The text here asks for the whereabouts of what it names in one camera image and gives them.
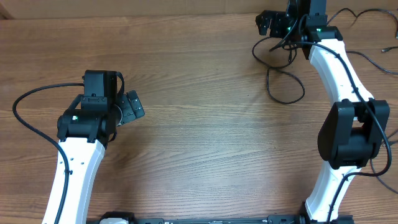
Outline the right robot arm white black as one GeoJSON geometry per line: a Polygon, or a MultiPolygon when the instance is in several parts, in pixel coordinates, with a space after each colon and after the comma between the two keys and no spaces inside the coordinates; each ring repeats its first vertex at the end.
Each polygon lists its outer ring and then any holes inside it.
{"type": "Polygon", "coordinates": [[[376,100],[359,80],[346,54],[343,37],[330,25],[325,1],[289,1],[285,11],[265,10],[256,17],[263,40],[278,38],[278,47],[296,57],[302,49],[317,70],[331,103],[318,133],[323,159],[315,187],[296,215],[271,215],[267,223],[353,223],[338,213],[352,180],[388,146],[385,134],[390,108],[376,100]]]}

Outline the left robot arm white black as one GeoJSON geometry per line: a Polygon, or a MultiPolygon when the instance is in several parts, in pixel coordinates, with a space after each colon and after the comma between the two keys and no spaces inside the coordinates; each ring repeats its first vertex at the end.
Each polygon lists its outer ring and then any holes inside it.
{"type": "Polygon", "coordinates": [[[84,92],[57,121],[58,154],[44,223],[85,223],[98,167],[116,128],[145,115],[136,91],[116,71],[87,70],[84,92]]]}

